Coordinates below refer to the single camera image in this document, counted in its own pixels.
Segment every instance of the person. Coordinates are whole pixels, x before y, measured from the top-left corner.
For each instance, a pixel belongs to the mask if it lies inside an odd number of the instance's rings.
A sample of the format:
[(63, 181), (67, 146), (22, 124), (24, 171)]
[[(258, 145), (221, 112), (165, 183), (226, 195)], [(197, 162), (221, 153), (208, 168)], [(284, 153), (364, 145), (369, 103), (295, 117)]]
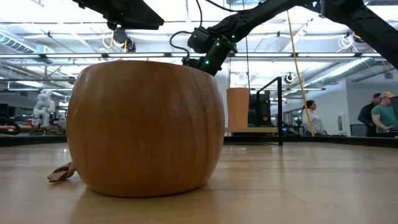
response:
[(380, 93), (374, 94), (372, 102), (362, 107), (361, 112), (359, 112), (358, 121), (365, 124), (367, 137), (376, 137), (376, 125), (372, 120), (372, 110), (380, 103), (380, 100)]
[(395, 134), (390, 130), (398, 128), (398, 120), (394, 108), (391, 105), (391, 98), (394, 95), (391, 92), (380, 94), (381, 102), (372, 110), (372, 120), (377, 126), (376, 136), (382, 138), (393, 138)]
[[(323, 128), (322, 120), (314, 113), (314, 111), (317, 109), (317, 104), (313, 100), (307, 100), (305, 104), (307, 105), (308, 108), (308, 113), (310, 115), (314, 135), (316, 136), (326, 135), (326, 131)], [(303, 136), (304, 137), (312, 136), (310, 123), (308, 122), (308, 117), (307, 113), (305, 112), (304, 106), (302, 110), (302, 122), (304, 127)]]

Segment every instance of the man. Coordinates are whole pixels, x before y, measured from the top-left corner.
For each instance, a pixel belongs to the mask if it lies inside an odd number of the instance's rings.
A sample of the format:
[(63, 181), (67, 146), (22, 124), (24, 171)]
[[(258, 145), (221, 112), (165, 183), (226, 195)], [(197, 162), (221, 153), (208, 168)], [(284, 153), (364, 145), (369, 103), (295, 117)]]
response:
[(366, 136), (376, 137), (376, 125), (372, 120), (372, 109), (380, 103), (380, 93), (373, 95), (372, 102), (362, 107), (359, 112), (358, 121), (366, 125)]
[(372, 120), (377, 126), (376, 136), (384, 138), (393, 138), (395, 134), (390, 133), (393, 128), (398, 128), (398, 120), (394, 108), (391, 105), (391, 98), (394, 95), (391, 92), (380, 94), (381, 102), (372, 110)]

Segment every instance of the wooden pumpkin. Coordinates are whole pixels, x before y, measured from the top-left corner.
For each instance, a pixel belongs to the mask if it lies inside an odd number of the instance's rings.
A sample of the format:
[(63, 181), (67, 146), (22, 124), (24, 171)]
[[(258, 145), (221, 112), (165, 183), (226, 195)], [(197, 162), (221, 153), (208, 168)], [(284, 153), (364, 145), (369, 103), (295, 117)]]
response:
[(224, 110), (211, 75), (186, 66), (117, 61), (84, 69), (67, 118), (72, 160), (96, 192), (167, 195), (205, 184), (218, 162)]

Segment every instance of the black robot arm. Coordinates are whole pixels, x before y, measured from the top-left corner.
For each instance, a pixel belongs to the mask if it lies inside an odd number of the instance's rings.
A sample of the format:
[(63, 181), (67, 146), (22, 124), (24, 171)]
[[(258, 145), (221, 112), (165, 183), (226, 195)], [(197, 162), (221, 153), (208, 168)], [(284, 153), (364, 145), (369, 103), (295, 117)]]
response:
[(228, 16), (213, 27), (196, 28), (188, 46), (206, 56), (199, 60), (184, 58), (183, 64), (216, 75), (228, 54), (236, 52), (237, 42), (256, 26), (294, 6), (306, 7), (347, 25), (398, 68), (398, 31), (368, 9), (363, 0), (268, 0), (253, 9)]

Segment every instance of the woman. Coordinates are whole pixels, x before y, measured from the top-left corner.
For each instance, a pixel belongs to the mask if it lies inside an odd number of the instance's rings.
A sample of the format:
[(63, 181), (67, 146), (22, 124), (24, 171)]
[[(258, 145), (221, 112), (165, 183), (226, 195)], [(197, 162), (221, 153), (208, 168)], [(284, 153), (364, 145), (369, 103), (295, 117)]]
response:
[[(323, 129), (322, 120), (313, 112), (317, 109), (317, 104), (313, 100), (308, 100), (307, 102), (305, 102), (305, 104), (307, 105), (307, 108), (308, 108), (308, 113), (310, 115), (314, 135), (316, 135), (316, 136), (326, 135), (327, 133)], [(303, 136), (305, 136), (305, 137), (312, 136), (311, 129), (310, 129), (310, 123), (308, 122), (308, 117), (307, 117), (307, 113), (305, 112), (304, 106), (303, 106), (303, 110), (302, 110), (302, 120), (303, 120), (303, 127), (304, 127)]]

